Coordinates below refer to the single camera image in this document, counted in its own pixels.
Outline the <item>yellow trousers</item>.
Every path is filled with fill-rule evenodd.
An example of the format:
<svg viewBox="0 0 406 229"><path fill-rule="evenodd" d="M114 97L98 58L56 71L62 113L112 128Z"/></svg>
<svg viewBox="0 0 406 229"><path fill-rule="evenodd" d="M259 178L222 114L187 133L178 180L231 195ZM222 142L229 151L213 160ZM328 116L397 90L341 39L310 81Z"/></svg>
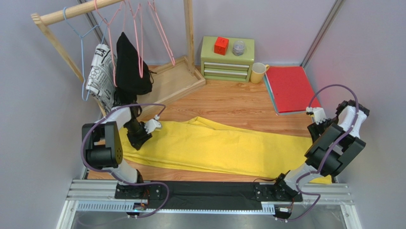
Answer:
<svg viewBox="0 0 406 229"><path fill-rule="evenodd" d="M309 137L241 129L202 117L163 121L140 149L131 145L126 128L119 134L124 158L135 163L267 178L298 168L312 145Z"/></svg>

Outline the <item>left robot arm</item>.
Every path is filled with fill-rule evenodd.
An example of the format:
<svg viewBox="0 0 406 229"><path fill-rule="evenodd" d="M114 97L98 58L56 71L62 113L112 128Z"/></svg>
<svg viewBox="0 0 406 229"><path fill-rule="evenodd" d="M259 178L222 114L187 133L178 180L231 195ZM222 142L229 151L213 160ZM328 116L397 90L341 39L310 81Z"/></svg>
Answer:
<svg viewBox="0 0 406 229"><path fill-rule="evenodd" d="M140 150L151 139L152 133L162 128L162 124L158 115L147 122L138 121L139 107L140 104L116 106L95 123L82 126L80 155L88 169L109 173L121 185L143 185L140 172L123 158L124 149L119 131L125 127L130 145Z"/></svg>

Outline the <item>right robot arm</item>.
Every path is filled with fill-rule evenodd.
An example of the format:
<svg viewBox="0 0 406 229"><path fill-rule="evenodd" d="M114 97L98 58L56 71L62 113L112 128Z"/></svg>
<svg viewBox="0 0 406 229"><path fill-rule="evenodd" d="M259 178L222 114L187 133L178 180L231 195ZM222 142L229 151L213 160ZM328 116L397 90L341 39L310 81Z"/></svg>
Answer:
<svg viewBox="0 0 406 229"><path fill-rule="evenodd" d="M340 103L334 118L327 118L320 107L308 108L307 114L314 120L307 127L313 143L301 166L276 179L272 196L278 201L289 201L316 178L339 175L366 146L359 132L369 113L354 100Z"/></svg>

